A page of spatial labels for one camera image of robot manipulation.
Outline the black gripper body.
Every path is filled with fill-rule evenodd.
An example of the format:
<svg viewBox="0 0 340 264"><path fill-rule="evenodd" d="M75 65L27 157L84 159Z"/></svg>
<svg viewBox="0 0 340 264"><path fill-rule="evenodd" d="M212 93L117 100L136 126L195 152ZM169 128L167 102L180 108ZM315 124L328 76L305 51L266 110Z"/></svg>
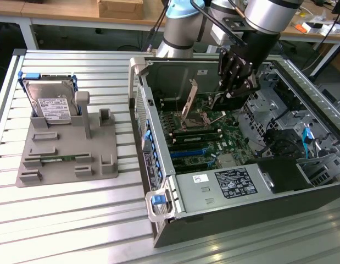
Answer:
<svg viewBox="0 0 340 264"><path fill-rule="evenodd" d="M280 33L266 34L261 31L244 31L242 37L237 35L230 37L234 43L231 49L238 57L238 59L234 59L233 69L236 68L236 64L241 69L252 64L252 71L257 70L270 54L280 36Z"/></svg>

